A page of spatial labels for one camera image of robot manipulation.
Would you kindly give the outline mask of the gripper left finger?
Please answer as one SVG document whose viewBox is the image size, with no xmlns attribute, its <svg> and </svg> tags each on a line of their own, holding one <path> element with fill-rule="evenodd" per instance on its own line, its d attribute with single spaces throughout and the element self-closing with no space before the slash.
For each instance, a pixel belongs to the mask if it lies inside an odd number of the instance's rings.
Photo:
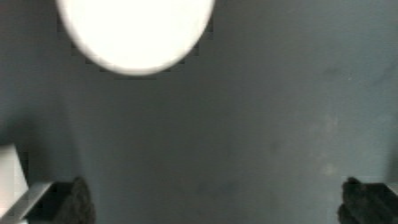
<svg viewBox="0 0 398 224">
<path fill-rule="evenodd" d="M 38 182 L 6 214 L 0 224 L 96 224 L 96 208 L 82 177 L 72 182 Z"/>
</svg>

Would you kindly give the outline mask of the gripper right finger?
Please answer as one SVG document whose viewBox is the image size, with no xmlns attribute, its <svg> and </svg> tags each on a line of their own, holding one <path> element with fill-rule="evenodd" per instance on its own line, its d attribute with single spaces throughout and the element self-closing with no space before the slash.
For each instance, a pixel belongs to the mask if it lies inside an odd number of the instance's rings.
<svg viewBox="0 0 398 224">
<path fill-rule="evenodd" d="M 351 177 L 342 189 L 340 224 L 398 224 L 398 183 L 365 183 Z"/>
</svg>

